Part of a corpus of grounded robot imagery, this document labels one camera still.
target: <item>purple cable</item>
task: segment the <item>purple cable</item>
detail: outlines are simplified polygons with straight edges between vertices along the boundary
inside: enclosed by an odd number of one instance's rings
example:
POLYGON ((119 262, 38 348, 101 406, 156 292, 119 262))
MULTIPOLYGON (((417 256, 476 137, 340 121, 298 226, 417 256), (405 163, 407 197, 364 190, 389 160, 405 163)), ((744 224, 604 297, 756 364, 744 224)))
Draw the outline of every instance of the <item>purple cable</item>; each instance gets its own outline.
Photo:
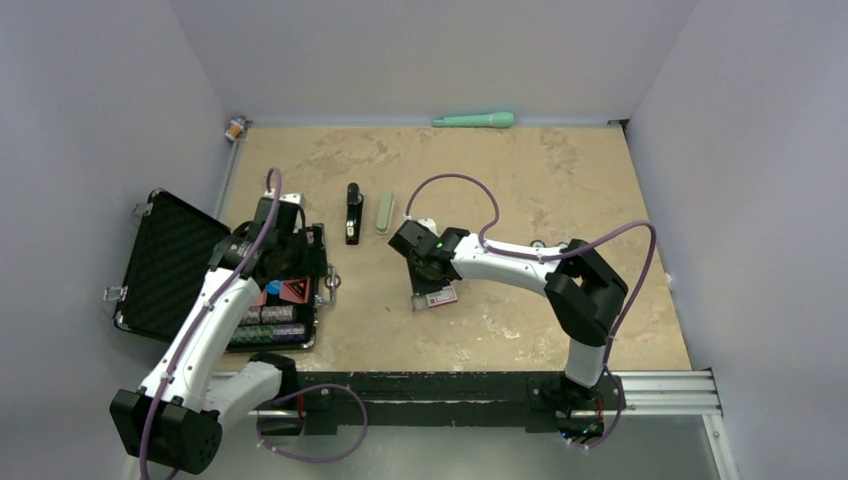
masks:
POLYGON ((365 440, 365 434, 368 433, 368 412, 365 409, 365 403, 362 401, 362 399, 359 398, 359 396, 356 393, 354 393, 353 390, 351 390, 351 389, 349 389, 349 388, 347 388, 343 385, 337 385, 335 383, 324 383, 324 384, 321 384, 321 385, 313 385, 311 387, 304 388, 303 390, 299 390, 297 392, 290 393, 290 394, 288 394, 284 397, 275 398, 274 400, 271 400, 270 402, 266 402, 262 406, 263 407, 270 407, 270 406, 275 406, 275 405, 279 405, 279 404, 282 404, 282 403, 286 403, 286 402, 288 402, 289 400, 291 400, 295 397, 298 397, 300 395, 303 395, 303 394, 306 394, 306 393, 309 393, 309 392, 312 392, 312 391, 315 391, 315 390, 320 390, 320 389, 323 389, 323 388, 335 388, 337 390, 343 390, 345 393, 352 396, 354 400, 356 400, 356 403, 359 404, 359 409, 362 410, 362 432, 359 434, 359 437, 356 439, 355 442, 353 442, 353 445, 350 448, 348 448, 347 450, 345 450, 342 453, 339 453, 338 455, 333 455, 332 457, 323 457, 323 458, 321 458, 321 457, 307 457, 307 456, 304 456, 304 455, 298 455, 296 453, 287 452, 285 450, 282 450, 280 448, 277 448, 277 447, 271 445, 270 443, 268 443, 267 440, 265 440, 265 437, 262 436, 262 430, 259 427, 259 422, 257 421, 256 422, 256 436, 259 437, 259 445, 262 445, 263 447, 267 448, 268 450, 270 450, 273 453, 276 453, 277 455, 282 455, 284 457, 288 457, 288 458, 298 460, 300 462, 306 462, 306 463, 335 462, 336 460, 341 460, 342 458, 345 458, 346 456, 353 453, 357 448, 359 448, 359 445, 362 444, 363 440, 365 440))
POLYGON ((606 349, 604 350, 604 373, 612 377, 613 382, 615 382, 616 388, 618 388, 619 395, 615 417, 613 418, 610 427, 606 429, 603 435, 601 435, 601 438, 599 438, 597 441, 593 442, 591 445, 583 445, 583 447, 585 448, 597 447, 598 445, 606 441, 607 438, 609 438, 609 436, 612 434, 613 430, 615 430, 615 427, 618 425, 618 421, 621 418, 621 412, 622 410, 624 410, 624 388, 622 388, 621 381, 619 380, 619 378, 610 372, 609 367, 607 366, 607 362, 609 361, 610 353, 612 353, 612 344, 615 341, 615 335, 618 333, 618 329, 621 327, 621 324, 624 321, 624 317, 627 315, 627 312, 630 311, 630 307, 636 300, 636 296, 639 295, 639 291, 642 290, 642 285, 645 283, 645 278, 647 278, 648 276, 648 269, 650 268, 651 262, 654 259, 654 249, 657 246, 657 230, 650 222, 646 220, 637 220, 635 222, 630 222, 628 224, 622 225, 593 242, 587 243, 586 245, 583 245, 581 247, 577 247, 574 250, 569 250, 567 252, 559 253, 556 255, 537 256, 533 255, 532 253, 522 253, 513 252, 511 250, 504 250, 502 248, 492 247, 490 245, 487 245, 486 243, 486 232, 488 232, 490 228, 494 227, 495 224, 498 223, 498 220, 500 220, 501 218, 501 211, 500 207, 498 207, 498 201, 495 200, 495 195, 492 193, 492 191, 489 190, 489 188, 484 185, 483 182, 477 180, 474 177, 462 173, 442 173, 430 177, 427 180, 424 180, 424 182, 422 182, 421 185, 419 185, 418 188, 416 188, 412 192, 412 195, 409 197, 409 202, 406 204, 406 212, 404 213, 404 215, 407 218, 411 218, 409 212, 412 210, 412 202, 415 200, 415 197, 418 196, 418 192, 420 192, 421 189, 424 188, 430 182, 433 182, 440 178, 461 178, 463 180, 468 180, 469 182, 483 189, 483 191, 486 193, 486 196, 488 196, 489 200, 492 201, 492 207, 494 207, 495 209, 495 218, 493 218, 491 222, 483 225, 483 228, 480 229, 480 233, 477 235, 477 239, 480 242, 480 246, 483 247, 483 250, 490 251, 492 253, 497 253, 498 255, 521 258, 525 260, 536 260, 542 263, 549 262, 552 260, 564 260, 566 258, 576 257, 578 255, 583 255, 584 253, 590 250, 594 250, 596 247, 607 243, 613 238, 633 228, 645 227, 650 231, 651 240, 648 245, 648 254, 645 256, 645 264, 642 266, 642 273, 639 275, 639 279, 636 281, 636 285, 633 286, 633 291, 631 292, 630 297, 627 299, 627 302, 624 304, 624 307, 622 307, 621 313, 618 315, 618 318, 615 319, 612 324, 612 327, 610 328, 609 341, 607 342, 606 349))
MULTIPOLYGON (((138 462, 139 462, 139 470, 141 471, 141 479, 142 480, 150 480, 150 471, 147 468, 147 456, 148 449, 150 446, 150 431, 153 428, 153 417, 156 416, 156 409, 159 407, 159 402, 162 400, 162 395, 165 393, 165 388, 168 385, 169 379, 173 376, 174 371, 177 369, 177 364, 180 361, 180 358, 183 356, 183 352, 186 347, 188 347, 189 341, 194 336, 194 332, 200 326, 200 323, 203 321, 203 318, 206 317, 206 314, 209 312, 209 308, 207 305, 214 306, 215 302, 218 301, 218 298, 223 295, 223 293, 229 288, 230 284, 233 283, 233 280, 238 278, 239 274, 241 274, 244 267, 247 265, 247 262, 253 258, 253 255, 256 254, 256 250, 259 249, 259 245, 262 244, 262 240, 265 239, 265 235, 268 233, 268 230, 271 228, 271 224, 274 223, 271 220, 275 218, 277 215, 277 208, 279 206, 279 195, 282 189, 282 174, 280 170, 276 167, 272 167, 268 171, 268 177, 265 179, 265 186, 268 190, 271 190, 271 176, 275 177, 275 200, 271 203, 271 209, 268 211, 268 217, 266 217, 265 223, 262 224, 262 229, 259 231, 259 235, 256 237, 256 241, 253 242, 253 245, 250 246, 244 258, 239 262, 238 266, 233 270, 233 273, 230 274, 229 277, 218 287, 215 292, 209 297, 207 303, 200 309, 197 313, 197 316, 194 320, 189 324, 188 330, 186 330, 186 334, 183 336, 180 343, 177 345, 176 350, 174 350, 174 356, 171 357, 170 362, 168 363, 168 367, 165 369, 165 373, 167 374, 162 378, 159 382, 159 388, 156 389, 156 394, 153 396, 153 401, 150 402, 150 409, 147 411, 147 417, 144 419, 144 430, 141 433, 141 446, 138 451, 138 462)), ((179 470, 176 468, 171 471, 166 480, 173 479, 179 470)))

